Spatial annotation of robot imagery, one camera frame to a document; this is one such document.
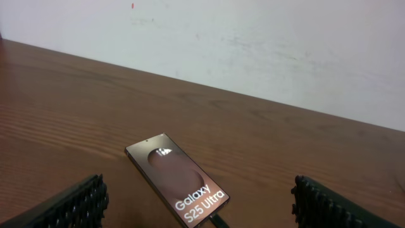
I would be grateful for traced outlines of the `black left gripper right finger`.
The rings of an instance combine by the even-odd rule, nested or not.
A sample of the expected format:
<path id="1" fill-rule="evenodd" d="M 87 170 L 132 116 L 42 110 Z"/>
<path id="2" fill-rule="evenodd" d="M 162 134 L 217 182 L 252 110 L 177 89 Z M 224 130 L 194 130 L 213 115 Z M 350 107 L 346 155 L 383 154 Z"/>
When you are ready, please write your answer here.
<path id="1" fill-rule="evenodd" d="M 299 227 L 399 228 L 309 177 L 298 175 L 295 183 L 292 214 Z"/>

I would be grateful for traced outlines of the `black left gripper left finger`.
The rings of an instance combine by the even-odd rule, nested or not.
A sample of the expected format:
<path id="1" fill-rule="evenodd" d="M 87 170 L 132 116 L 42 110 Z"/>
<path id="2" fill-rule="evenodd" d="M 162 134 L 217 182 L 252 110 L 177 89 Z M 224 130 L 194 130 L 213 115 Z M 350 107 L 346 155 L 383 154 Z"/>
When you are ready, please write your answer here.
<path id="1" fill-rule="evenodd" d="M 2 228 L 102 227 L 109 204 L 103 176 L 90 175 L 52 198 L 1 224 Z"/>

